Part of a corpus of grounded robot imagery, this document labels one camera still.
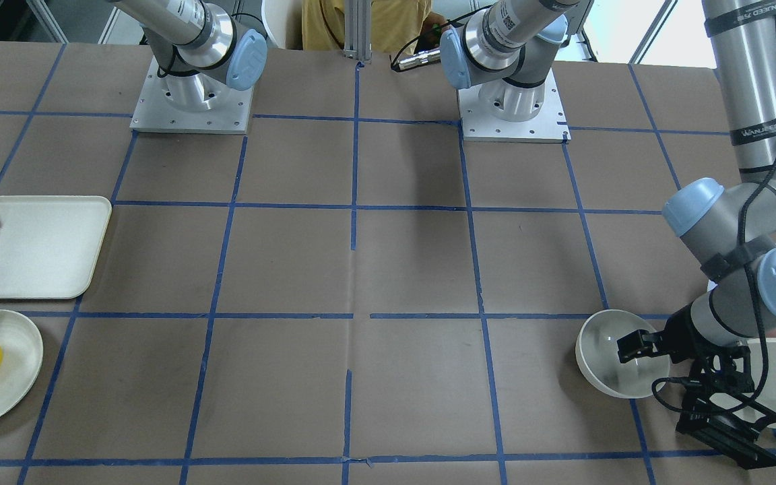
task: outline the white tray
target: white tray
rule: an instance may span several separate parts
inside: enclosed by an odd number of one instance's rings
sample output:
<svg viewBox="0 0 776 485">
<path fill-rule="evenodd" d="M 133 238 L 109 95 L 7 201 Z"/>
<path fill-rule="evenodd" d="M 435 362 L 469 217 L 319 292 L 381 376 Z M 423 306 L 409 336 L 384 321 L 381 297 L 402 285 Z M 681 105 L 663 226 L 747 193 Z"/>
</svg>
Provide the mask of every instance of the white tray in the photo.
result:
<svg viewBox="0 0 776 485">
<path fill-rule="evenodd" d="M 83 294 L 111 212 L 104 197 L 0 196 L 0 298 Z"/>
<path fill-rule="evenodd" d="M 38 328 L 25 315 L 0 310 L 0 416 L 32 388 L 40 372 L 44 344 Z"/>
</svg>

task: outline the rectangular white tray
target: rectangular white tray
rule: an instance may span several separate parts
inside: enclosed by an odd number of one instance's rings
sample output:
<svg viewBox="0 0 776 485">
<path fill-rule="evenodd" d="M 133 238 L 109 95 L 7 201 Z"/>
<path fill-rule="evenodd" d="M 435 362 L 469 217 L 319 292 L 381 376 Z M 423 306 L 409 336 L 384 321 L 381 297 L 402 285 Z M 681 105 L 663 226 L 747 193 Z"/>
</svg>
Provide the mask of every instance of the rectangular white tray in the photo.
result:
<svg viewBox="0 0 776 485">
<path fill-rule="evenodd" d="M 0 196 L 0 298 L 83 294 L 111 213 L 98 196 Z"/>
</svg>

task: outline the metal mounting plate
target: metal mounting plate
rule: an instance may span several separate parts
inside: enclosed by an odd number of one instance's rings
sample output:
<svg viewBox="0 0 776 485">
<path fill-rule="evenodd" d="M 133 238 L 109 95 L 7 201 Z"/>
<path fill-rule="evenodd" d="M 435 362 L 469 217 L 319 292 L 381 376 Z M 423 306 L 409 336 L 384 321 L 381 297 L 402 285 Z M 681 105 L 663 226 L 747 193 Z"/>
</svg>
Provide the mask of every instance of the metal mounting plate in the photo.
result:
<svg viewBox="0 0 776 485">
<path fill-rule="evenodd" d="M 149 133 L 210 133 L 218 135 L 246 135 L 250 121 L 253 89 L 235 91 L 225 89 L 219 94 L 218 104 L 211 110 L 191 112 L 179 110 L 164 95 L 157 77 L 158 64 L 152 59 L 139 93 L 130 128 Z"/>
<path fill-rule="evenodd" d="M 457 92 L 459 112 L 463 121 L 463 139 L 466 141 L 521 141 L 529 143 L 561 143 L 570 140 L 561 97 L 555 86 L 552 70 L 545 81 L 547 96 L 538 116 L 527 122 L 507 122 L 497 119 L 478 100 L 481 86 L 472 86 Z"/>
</svg>

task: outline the person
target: person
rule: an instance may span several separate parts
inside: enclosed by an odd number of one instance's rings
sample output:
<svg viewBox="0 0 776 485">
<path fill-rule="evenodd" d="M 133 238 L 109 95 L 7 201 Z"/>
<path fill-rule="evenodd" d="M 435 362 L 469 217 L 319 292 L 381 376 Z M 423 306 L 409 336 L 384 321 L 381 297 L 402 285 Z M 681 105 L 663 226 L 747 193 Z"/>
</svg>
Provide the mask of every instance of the person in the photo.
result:
<svg viewBox="0 0 776 485">
<path fill-rule="evenodd" d="M 343 49 L 346 24 L 345 0 L 304 0 L 301 33 L 305 50 Z M 370 15 L 370 48 L 396 53 L 407 42 L 444 24 L 445 18 L 432 11 L 433 0 L 373 0 Z M 438 45 L 438 38 L 428 36 L 428 44 Z M 407 55 L 415 53 L 412 43 Z"/>
</svg>

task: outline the white bowl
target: white bowl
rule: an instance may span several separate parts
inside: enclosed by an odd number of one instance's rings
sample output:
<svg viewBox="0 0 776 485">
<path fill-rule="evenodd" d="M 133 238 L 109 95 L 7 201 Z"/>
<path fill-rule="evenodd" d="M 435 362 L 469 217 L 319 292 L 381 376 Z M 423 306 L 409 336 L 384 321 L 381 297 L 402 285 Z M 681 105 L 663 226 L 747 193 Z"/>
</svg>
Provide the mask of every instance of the white bowl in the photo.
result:
<svg viewBox="0 0 776 485">
<path fill-rule="evenodd" d="M 627 363 L 618 361 L 619 338 L 638 329 L 655 328 L 629 311 L 598 311 L 579 330 L 575 352 L 579 370 L 597 390 L 623 399 L 652 395 L 652 383 L 668 377 L 669 357 L 640 357 Z"/>
</svg>

